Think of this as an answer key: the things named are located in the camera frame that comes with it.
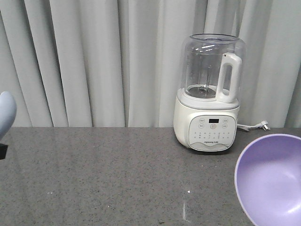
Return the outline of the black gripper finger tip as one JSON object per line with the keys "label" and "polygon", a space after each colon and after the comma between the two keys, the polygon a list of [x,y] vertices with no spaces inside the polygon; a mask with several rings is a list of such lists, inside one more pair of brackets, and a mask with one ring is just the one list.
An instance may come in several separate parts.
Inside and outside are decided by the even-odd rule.
{"label": "black gripper finger tip", "polygon": [[8,145],[0,144],[0,160],[6,158],[7,150],[8,150]]}

